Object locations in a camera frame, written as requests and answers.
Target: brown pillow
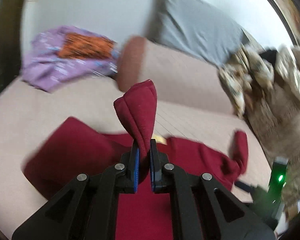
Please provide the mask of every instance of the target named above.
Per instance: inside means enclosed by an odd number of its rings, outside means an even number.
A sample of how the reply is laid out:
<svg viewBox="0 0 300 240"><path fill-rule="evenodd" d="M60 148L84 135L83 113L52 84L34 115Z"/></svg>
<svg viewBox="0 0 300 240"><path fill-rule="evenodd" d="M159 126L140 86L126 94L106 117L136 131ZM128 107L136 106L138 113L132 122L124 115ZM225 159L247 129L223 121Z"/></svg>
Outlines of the brown pillow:
<svg viewBox="0 0 300 240"><path fill-rule="evenodd" d="M138 83L145 46L146 38L140 36L131 37L124 45L117 62L118 73L115 78L120 91L126 92Z"/></svg>
<svg viewBox="0 0 300 240"><path fill-rule="evenodd" d="M90 37L68 33L65 37L65 44L58 52L58 56L70 59L106 59L111 57L114 44L114 41L106 37Z"/></svg>
<svg viewBox="0 0 300 240"><path fill-rule="evenodd" d="M300 110L278 84L247 107L247 116L272 166L277 156L289 159L282 200L289 208L300 199Z"/></svg>

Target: red towel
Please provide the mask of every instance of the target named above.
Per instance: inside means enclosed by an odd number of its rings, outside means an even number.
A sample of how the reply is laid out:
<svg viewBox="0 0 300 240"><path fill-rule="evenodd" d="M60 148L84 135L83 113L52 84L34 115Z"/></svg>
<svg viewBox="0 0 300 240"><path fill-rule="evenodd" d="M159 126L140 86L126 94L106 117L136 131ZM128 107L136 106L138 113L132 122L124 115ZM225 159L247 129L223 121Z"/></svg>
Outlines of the red towel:
<svg viewBox="0 0 300 240"><path fill-rule="evenodd" d="M119 120L140 148L140 174L148 174L147 153L153 133L156 91L152 81L133 86L115 101ZM24 175L47 199L77 174L95 175L119 162L132 145L129 134L99 134L79 120L68 118L28 161ZM246 134L234 135L233 159L206 145L182 138L168 138L167 145L157 144L169 161L186 172L209 172L226 188L245 172L248 158ZM172 239L170 200L167 194L151 192L150 177L139 185L134 195L120 194L116 240Z"/></svg>

